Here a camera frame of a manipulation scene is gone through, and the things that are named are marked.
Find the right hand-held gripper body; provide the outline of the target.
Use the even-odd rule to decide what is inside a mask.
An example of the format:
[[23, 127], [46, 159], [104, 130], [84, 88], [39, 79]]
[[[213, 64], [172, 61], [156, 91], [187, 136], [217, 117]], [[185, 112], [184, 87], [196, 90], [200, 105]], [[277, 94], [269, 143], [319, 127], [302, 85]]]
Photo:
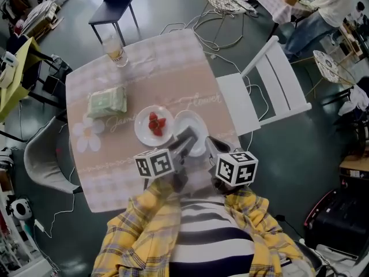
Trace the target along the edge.
[[219, 154], [210, 173], [230, 187], [250, 184], [255, 180], [258, 159], [249, 151], [231, 147], [230, 153]]

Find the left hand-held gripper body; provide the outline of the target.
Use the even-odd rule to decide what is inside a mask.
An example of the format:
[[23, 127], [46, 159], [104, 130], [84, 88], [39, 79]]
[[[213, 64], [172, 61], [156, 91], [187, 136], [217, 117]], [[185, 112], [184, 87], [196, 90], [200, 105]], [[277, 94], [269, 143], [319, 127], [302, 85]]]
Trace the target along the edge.
[[174, 191], [180, 193], [188, 182], [185, 170], [186, 150], [184, 143], [175, 141], [167, 148], [145, 151], [134, 157], [140, 177], [144, 179], [144, 189], [151, 179], [169, 177]]

